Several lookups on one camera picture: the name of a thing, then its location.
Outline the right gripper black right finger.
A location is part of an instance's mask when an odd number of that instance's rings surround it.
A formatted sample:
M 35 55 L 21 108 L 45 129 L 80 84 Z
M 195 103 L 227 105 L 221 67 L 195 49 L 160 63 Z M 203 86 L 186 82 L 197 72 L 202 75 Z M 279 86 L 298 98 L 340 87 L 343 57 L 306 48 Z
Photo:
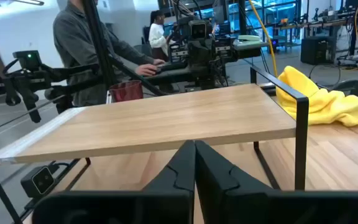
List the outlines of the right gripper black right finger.
M 196 186 L 206 223 L 358 223 L 358 191 L 269 187 L 196 141 Z

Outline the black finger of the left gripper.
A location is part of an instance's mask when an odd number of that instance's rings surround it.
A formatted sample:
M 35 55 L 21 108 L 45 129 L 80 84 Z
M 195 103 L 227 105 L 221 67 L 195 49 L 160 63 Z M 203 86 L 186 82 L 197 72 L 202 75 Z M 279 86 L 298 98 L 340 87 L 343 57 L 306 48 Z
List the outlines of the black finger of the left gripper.
M 214 81 L 214 75 L 210 65 L 210 61 L 212 60 L 211 42 L 209 40 L 201 40 L 200 44 L 203 47 L 203 61 L 201 63 L 200 84 L 212 85 L 212 82 Z
M 189 67 L 191 70 L 191 75 L 195 81 L 195 83 L 199 84 L 199 72 L 197 71 L 198 68 L 198 50 L 201 46 L 198 40 L 191 40 L 188 42 L 188 53 L 189 53 Z

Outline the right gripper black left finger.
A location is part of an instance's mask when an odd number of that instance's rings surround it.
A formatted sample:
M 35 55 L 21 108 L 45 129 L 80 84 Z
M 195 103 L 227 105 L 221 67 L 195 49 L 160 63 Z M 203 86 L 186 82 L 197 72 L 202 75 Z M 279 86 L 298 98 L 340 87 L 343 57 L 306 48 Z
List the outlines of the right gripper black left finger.
M 59 192 L 36 205 L 32 223 L 191 223 L 195 162 L 187 140 L 143 189 Z

